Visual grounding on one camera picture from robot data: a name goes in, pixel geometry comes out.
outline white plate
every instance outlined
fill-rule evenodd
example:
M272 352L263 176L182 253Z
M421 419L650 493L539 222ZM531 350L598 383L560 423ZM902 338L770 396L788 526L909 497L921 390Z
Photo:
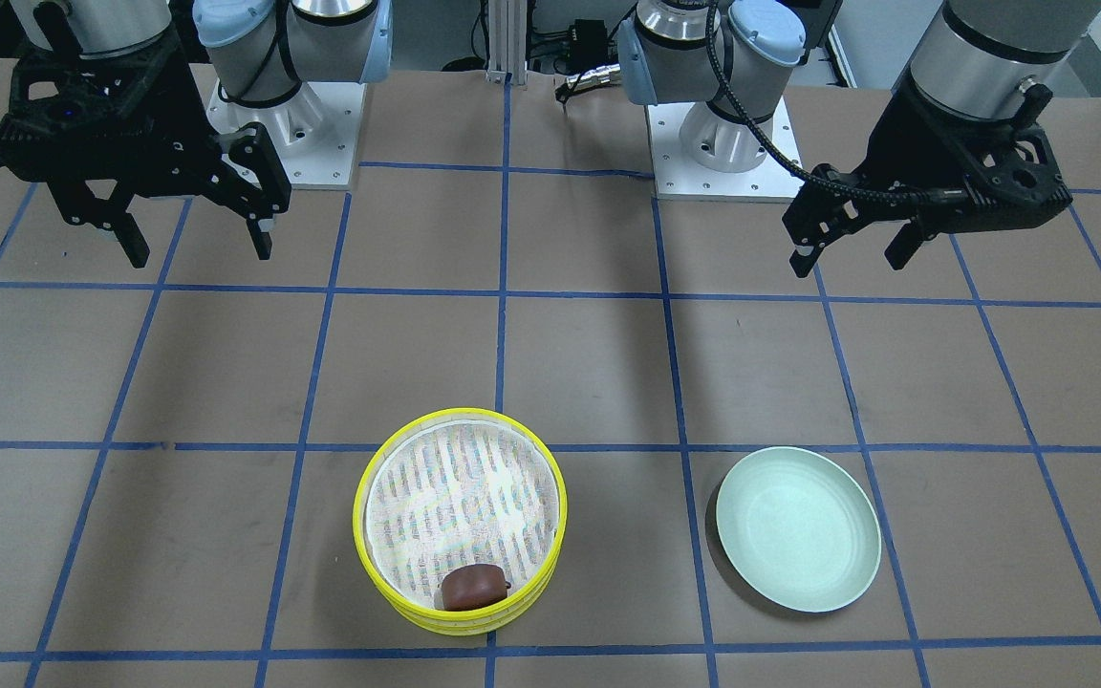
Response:
M838 610L877 575L877 514L860 484L818 454L770 447L738 461L717 495L716 520L738 574L789 609Z

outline brown object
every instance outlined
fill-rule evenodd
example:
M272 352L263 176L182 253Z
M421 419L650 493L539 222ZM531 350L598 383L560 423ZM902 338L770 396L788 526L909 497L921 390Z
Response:
M508 598L509 585L503 569L495 565L470 565L450 570L440 582L445 610L464 612L480 610Z

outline white mounting plate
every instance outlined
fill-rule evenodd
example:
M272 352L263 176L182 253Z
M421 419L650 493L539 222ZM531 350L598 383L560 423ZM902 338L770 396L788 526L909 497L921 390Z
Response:
M752 171L721 173L705 168L683 151L677 130L694 103L648 105L648 140L657 199L746 200L751 204L787 204L795 199L800 181L765 156ZM772 143L800 164L796 136L782 98L772 114Z
M287 149L276 145L283 170L287 171L293 188L349 192L358 166L356 153L359 152L359 125L363 121L363 96L367 87L353 83L309 83L309 86L325 105L327 118L333 118L333 127L318 127L317 134ZM210 120L210 127L215 127L220 134L236 131L236 127L228 122L227 109L219 98L219 83L215 83L206 118ZM252 177L248 170L228 164L246 179Z

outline round basket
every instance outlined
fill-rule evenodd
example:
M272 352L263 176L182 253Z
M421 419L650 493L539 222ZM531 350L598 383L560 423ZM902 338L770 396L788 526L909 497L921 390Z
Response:
M368 578L399 613L445 635L494 631L547 587L568 492L546 445L489 409L443 409L380 446L355 493L351 527ZM465 566L501 567L508 598L446 611L439 585Z

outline blue plastic cover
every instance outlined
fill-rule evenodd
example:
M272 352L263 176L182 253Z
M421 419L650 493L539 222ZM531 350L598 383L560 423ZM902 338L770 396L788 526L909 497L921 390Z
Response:
M805 54L805 25L776 0L734 0L729 24L756 53L778 65L796 66Z
M363 61L360 84L384 81L389 76L389 63L393 61L393 9L389 0L379 0L377 22L372 28L372 44L368 45L368 56Z
M206 47L224 47L243 39L274 11L274 0L195 0L193 24Z
M656 105L656 89L652 84L648 61L643 55L640 35L631 19L619 25L619 70L623 75L623 90L635 105Z

